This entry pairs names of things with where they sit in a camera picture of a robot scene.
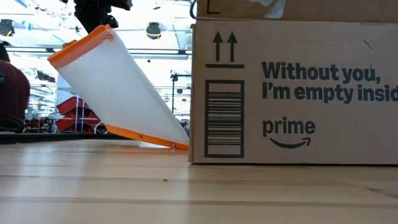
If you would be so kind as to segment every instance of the orange edge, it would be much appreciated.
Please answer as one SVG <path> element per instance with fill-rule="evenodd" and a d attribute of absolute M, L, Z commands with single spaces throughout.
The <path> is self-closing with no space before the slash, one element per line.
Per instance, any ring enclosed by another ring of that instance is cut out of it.
<path fill-rule="evenodd" d="M 137 141 L 148 142 L 148 143 L 156 144 L 156 145 L 160 145 L 160 146 L 171 147 L 174 149 L 188 150 L 188 145 L 186 145 L 186 144 L 172 142 L 169 140 L 164 140 L 161 138 L 148 136 L 148 135 L 141 134 L 141 133 L 138 133 L 135 131 L 126 130 L 123 128 L 118 128 L 118 127 L 107 125 L 107 124 L 105 124 L 105 126 L 106 126 L 106 129 L 110 133 L 116 134 L 118 136 L 123 136 L 123 137 L 134 139 Z"/>
<path fill-rule="evenodd" d="M 93 31 L 90 32 L 87 36 L 83 37 L 82 39 L 78 41 L 71 41 L 70 45 L 67 45 L 64 49 L 55 52 L 51 56 L 48 57 L 48 61 L 50 63 L 54 63 L 60 59 L 62 59 L 64 56 L 74 52 L 75 50 L 79 49 L 80 47 L 84 46 L 87 44 L 89 41 L 94 39 L 95 37 L 101 35 L 104 31 L 106 30 L 111 30 L 112 28 L 109 25 L 101 25 L 95 28 Z"/>

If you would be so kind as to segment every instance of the barcode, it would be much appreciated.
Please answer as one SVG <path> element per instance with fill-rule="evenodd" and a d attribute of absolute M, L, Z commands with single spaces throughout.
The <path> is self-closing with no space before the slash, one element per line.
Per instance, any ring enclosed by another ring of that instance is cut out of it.
<path fill-rule="evenodd" d="M 206 80 L 205 157 L 244 157 L 244 81 Z"/>

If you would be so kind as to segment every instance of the amazon smile logo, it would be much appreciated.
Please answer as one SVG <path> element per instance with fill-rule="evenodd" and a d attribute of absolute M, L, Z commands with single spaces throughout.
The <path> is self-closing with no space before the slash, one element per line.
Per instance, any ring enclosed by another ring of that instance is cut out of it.
<path fill-rule="evenodd" d="M 312 121 L 291 121 L 283 117 L 280 121 L 263 121 L 262 135 L 269 138 L 273 144 L 284 149 L 296 149 L 309 146 L 311 138 L 305 137 L 300 142 L 282 142 L 270 137 L 273 134 L 307 134 L 315 133 L 315 123 Z"/>

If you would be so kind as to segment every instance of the dark cloth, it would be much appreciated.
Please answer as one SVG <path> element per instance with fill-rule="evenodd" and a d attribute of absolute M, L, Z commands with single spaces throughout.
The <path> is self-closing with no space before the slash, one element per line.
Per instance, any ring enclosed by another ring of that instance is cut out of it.
<path fill-rule="evenodd" d="M 26 76 L 9 62 L 0 60 L 0 119 L 24 123 L 25 110 L 30 97 L 30 84 Z"/>
<path fill-rule="evenodd" d="M 22 133 L 25 129 L 23 123 L 13 119 L 0 118 L 0 132 L 9 131 L 13 133 Z"/>

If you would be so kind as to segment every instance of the light wood tabletop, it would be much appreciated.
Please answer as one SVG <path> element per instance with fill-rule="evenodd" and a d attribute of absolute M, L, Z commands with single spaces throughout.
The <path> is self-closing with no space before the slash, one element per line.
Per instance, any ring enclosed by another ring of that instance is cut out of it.
<path fill-rule="evenodd" d="M 0 145 L 0 223 L 391 223 L 398 168 L 192 166 L 135 141 Z"/>

